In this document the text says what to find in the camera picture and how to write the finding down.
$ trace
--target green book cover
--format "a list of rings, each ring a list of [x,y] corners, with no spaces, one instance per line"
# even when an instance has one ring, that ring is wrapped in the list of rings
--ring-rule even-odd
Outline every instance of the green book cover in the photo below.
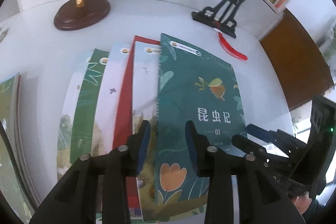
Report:
[[[14,135],[16,111],[13,111],[13,107],[17,103],[18,77],[19,75],[16,75],[0,83],[0,121],[9,141],[13,140]],[[15,143],[12,142],[11,146],[15,148]],[[6,144],[0,137],[0,191],[21,221],[29,223],[32,210],[16,175]]]
[[[244,153],[231,144],[246,136],[243,106],[230,64],[177,38],[162,34],[157,114],[156,200],[170,204],[166,215],[200,208],[207,202],[208,178],[194,173],[185,140],[192,120],[198,133],[233,155]]]
[[[70,144],[70,163],[84,153],[91,154],[93,125],[100,84],[109,52],[95,49],[78,96]]]
[[[74,121],[78,96],[81,90],[85,72],[89,65],[93,52],[80,54],[76,61],[76,69],[71,77],[67,95],[64,100],[62,116],[59,121],[57,143],[57,179],[70,168],[70,144],[72,125]]]

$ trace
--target black decorative stand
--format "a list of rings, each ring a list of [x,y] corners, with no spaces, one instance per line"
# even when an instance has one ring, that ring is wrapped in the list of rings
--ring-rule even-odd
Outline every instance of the black decorative stand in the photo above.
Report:
[[[221,30],[223,33],[228,34],[229,36],[236,38],[235,30],[237,26],[237,21],[235,20],[236,13],[239,7],[246,0],[222,0],[216,7],[212,8],[210,6],[205,7],[200,12],[192,12],[193,20],[201,22],[205,25],[208,25],[213,28]],[[221,17],[216,20],[215,17],[220,9],[228,2],[224,13]],[[224,17],[229,12],[232,5],[235,5],[235,8],[232,10],[231,14],[224,20]]]

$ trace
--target book titled 昆虫记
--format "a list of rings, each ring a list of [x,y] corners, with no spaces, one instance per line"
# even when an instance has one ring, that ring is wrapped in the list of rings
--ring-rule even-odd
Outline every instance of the book titled 昆虫记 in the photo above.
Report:
[[[189,120],[211,145],[233,155],[244,154],[231,144],[233,135],[246,135],[232,66],[199,47],[162,34],[155,186],[157,203],[169,204],[169,211],[162,210],[165,215],[191,211],[192,216],[203,212],[207,202],[209,179],[194,173],[185,140]]]

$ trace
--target wooden globe base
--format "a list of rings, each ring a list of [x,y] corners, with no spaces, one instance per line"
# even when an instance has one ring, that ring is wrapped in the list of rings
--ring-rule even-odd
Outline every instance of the wooden globe base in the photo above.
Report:
[[[111,10],[107,0],[83,0],[83,2],[81,7],[76,5],[76,0],[66,2],[55,15],[55,27],[62,31],[83,29],[101,21]]]

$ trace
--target blue gripper pad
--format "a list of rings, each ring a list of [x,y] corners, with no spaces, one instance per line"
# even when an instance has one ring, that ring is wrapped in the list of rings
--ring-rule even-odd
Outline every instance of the blue gripper pad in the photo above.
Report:
[[[253,137],[256,137],[266,143],[273,143],[274,138],[273,136],[267,131],[260,127],[255,126],[254,124],[249,124],[246,127],[246,131],[248,134],[252,135]]]
[[[191,160],[193,170],[196,174],[198,174],[199,170],[198,170],[198,162],[197,162],[197,152],[196,152],[196,147],[194,143],[194,138],[192,136],[192,131],[196,132],[196,129],[194,127],[194,124],[191,121],[188,121],[185,124],[185,140],[187,142],[189,157]]]
[[[150,124],[149,121],[143,121],[142,122],[138,134],[140,134],[140,133],[143,133],[143,138],[142,138],[141,146],[140,146],[139,153],[138,153],[138,165],[137,165],[137,168],[136,168],[136,174],[137,175],[141,172],[141,170],[143,168],[143,164],[144,164],[145,159],[146,159],[149,139],[151,137],[151,124]]]

